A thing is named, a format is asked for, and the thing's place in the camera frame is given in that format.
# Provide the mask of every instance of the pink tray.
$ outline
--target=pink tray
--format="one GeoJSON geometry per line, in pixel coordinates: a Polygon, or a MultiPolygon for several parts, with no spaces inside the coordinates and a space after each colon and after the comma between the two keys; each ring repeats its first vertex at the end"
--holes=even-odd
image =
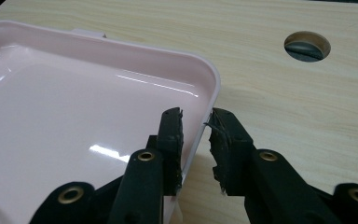
{"type": "Polygon", "coordinates": [[[62,184],[123,175],[177,106],[186,177],[219,88],[199,56],[0,21],[0,223],[29,222],[62,184]]]}

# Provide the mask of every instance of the wooden table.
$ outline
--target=wooden table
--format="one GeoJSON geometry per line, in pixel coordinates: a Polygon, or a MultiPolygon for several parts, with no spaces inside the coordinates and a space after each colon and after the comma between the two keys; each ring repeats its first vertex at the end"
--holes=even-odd
{"type": "MultiPolygon", "coordinates": [[[[103,31],[108,38],[198,53],[221,75],[216,107],[233,112],[257,148],[283,154],[332,193],[358,183],[358,5],[307,1],[6,0],[0,20],[103,31]],[[331,53],[291,58],[287,36],[323,35],[331,53]]],[[[179,198],[184,223],[248,223],[243,198],[220,194],[207,130],[179,198]]]]}

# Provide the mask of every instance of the plastic tray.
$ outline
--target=plastic tray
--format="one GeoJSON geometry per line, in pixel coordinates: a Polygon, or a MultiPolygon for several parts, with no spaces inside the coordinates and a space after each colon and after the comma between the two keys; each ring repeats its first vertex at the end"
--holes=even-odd
{"type": "MultiPolygon", "coordinates": [[[[184,177],[220,88],[201,57],[0,21],[0,223],[27,223],[58,186],[94,188],[124,174],[184,111],[184,177]]],[[[164,199],[164,222],[175,198],[164,199]]]]}

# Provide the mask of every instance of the desk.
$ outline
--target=desk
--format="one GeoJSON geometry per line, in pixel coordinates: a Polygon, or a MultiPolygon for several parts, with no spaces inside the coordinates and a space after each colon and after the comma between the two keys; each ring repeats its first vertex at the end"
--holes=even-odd
{"type": "MultiPolygon", "coordinates": [[[[358,183],[358,5],[303,1],[6,0],[0,20],[104,31],[108,38],[198,53],[214,63],[215,103],[257,148],[274,149],[319,189],[358,183]],[[297,31],[323,35],[317,63],[283,48],[297,31]]],[[[209,131],[179,198],[184,223],[248,223],[243,198],[220,194],[209,131]]]]}

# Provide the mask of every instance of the tray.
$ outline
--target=tray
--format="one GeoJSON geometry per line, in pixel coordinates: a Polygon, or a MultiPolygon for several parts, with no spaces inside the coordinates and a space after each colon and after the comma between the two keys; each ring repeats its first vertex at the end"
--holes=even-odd
{"type": "MultiPolygon", "coordinates": [[[[219,88],[193,54],[0,21],[0,223],[29,222],[62,184],[123,175],[177,106],[185,179],[219,88]]],[[[165,223],[175,201],[164,198],[165,223]]]]}

